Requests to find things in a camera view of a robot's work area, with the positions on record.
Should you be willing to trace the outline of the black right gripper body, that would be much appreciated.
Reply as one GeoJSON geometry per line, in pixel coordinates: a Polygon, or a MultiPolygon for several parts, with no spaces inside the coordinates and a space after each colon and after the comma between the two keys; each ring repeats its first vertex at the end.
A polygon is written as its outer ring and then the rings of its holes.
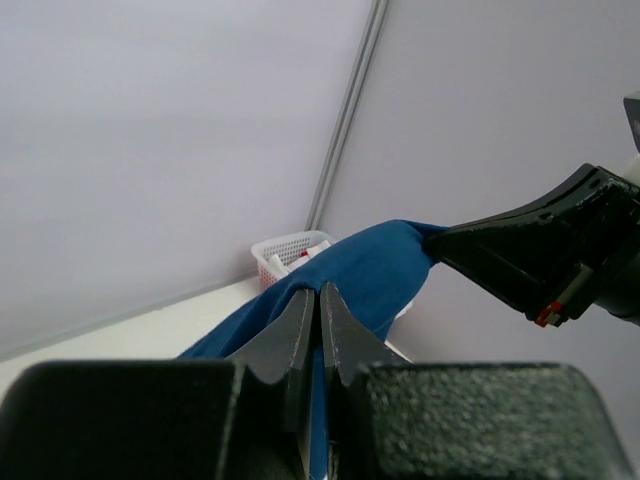
{"type": "Polygon", "coordinates": [[[639,322],[639,174],[582,165],[542,197],[448,228],[423,251],[535,324],[592,305],[639,322]]]}

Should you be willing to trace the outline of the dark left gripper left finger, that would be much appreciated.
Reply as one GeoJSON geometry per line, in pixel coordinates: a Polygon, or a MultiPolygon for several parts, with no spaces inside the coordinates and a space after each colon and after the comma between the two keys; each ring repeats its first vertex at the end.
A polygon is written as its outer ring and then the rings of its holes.
{"type": "Polygon", "coordinates": [[[301,289],[284,311],[230,358],[246,368],[228,479],[306,479],[314,291],[301,289]]]}

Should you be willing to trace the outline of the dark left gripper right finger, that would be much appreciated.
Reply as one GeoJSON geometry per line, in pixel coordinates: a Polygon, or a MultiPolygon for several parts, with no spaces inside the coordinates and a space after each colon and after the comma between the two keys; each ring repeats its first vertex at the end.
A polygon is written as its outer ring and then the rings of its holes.
{"type": "Polygon", "coordinates": [[[373,414],[366,392],[371,370],[404,366],[406,359],[379,340],[349,310],[333,283],[320,297],[327,388],[330,479],[364,479],[375,468],[373,414]]]}

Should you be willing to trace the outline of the blue mickey mouse t-shirt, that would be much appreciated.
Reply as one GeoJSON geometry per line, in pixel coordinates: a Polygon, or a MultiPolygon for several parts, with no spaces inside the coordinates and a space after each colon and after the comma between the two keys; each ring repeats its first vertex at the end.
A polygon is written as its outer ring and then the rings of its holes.
{"type": "MultiPolygon", "coordinates": [[[[228,479],[246,375],[246,368],[230,356],[277,319],[295,292],[309,289],[316,297],[308,477],[329,478],[321,288],[335,284],[354,317],[385,343],[397,314],[417,295],[432,268],[432,259],[422,244],[436,233],[435,226],[406,220],[391,220],[360,231],[271,285],[186,349],[177,365],[167,369],[173,399],[162,409],[168,414],[169,430],[154,436],[160,451],[153,458],[151,474],[159,479],[228,479]]],[[[371,370],[366,392],[373,414],[371,439],[376,463],[364,479],[424,477],[423,468],[413,466],[408,453],[409,447],[423,442],[423,436],[389,428],[395,415],[384,408],[385,399],[400,392],[399,379],[415,374],[416,369],[408,363],[371,370]]]]}

